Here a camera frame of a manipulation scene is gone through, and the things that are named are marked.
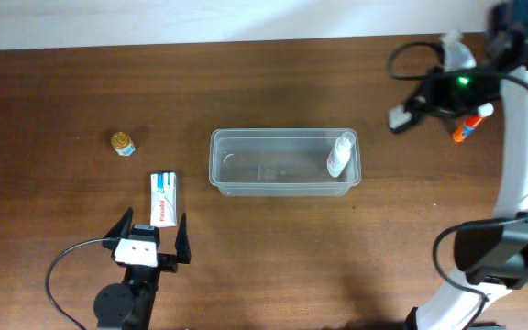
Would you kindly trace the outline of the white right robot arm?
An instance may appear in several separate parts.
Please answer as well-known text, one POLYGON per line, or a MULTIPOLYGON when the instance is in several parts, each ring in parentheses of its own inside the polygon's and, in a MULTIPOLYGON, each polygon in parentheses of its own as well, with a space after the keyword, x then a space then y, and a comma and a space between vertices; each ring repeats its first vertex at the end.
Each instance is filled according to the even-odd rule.
MULTIPOLYGON (((469 135, 501 101, 504 147, 498 199, 490 220, 448 229, 455 266, 406 329, 472 329, 492 303, 528 283, 528 1, 489 10, 486 54, 476 63, 457 33, 431 44, 438 63, 416 79, 388 113, 400 134, 428 116, 462 118, 469 135)), ((233 197, 341 196, 361 180, 358 137, 349 129, 218 129, 210 141, 209 179, 233 197)))

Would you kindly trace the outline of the orange tube white cap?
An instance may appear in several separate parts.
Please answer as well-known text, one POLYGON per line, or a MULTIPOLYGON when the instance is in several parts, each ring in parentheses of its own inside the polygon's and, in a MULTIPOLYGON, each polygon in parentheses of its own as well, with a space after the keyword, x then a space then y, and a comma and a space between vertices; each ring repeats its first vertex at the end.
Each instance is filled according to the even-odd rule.
POLYGON ((479 106, 477 114, 467 117, 452 134, 451 138, 456 143, 463 142, 486 118, 491 116, 493 113, 494 106, 491 103, 479 106))

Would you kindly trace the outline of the white spray bottle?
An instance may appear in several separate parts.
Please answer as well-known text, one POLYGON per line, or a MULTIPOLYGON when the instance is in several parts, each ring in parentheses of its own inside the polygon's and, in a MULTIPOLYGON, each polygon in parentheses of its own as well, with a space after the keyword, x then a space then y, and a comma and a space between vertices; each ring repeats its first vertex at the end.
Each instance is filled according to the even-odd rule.
POLYGON ((331 177, 341 175, 349 163, 356 136, 352 132, 342 134, 336 141, 327 158, 327 170, 331 177))

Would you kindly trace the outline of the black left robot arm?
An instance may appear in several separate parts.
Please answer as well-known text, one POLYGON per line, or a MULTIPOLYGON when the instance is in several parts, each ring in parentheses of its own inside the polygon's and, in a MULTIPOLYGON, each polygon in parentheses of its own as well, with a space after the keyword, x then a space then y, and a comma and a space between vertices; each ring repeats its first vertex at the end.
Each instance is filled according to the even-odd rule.
POLYGON ((156 296, 160 270, 158 229, 133 225, 129 208, 104 236, 102 246, 125 269, 122 281, 102 288, 93 303, 98 329, 147 329, 156 296))

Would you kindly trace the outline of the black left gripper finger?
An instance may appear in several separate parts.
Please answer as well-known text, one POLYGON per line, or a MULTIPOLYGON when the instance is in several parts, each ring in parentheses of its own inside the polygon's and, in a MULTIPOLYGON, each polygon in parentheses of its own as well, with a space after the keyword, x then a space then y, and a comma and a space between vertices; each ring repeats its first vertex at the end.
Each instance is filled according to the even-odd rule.
POLYGON ((131 229, 133 209, 128 207, 121 219, 105 234, 103 247, 109 250, 117 248, 120 239, 127 238, 131 229))
POLYGON ((159 268, 163 272, 177 272, 180 264, 191 263, 191 246, 187 233, 186 213, 181 216, 175 244, 175 254, 158 254, 159 268))

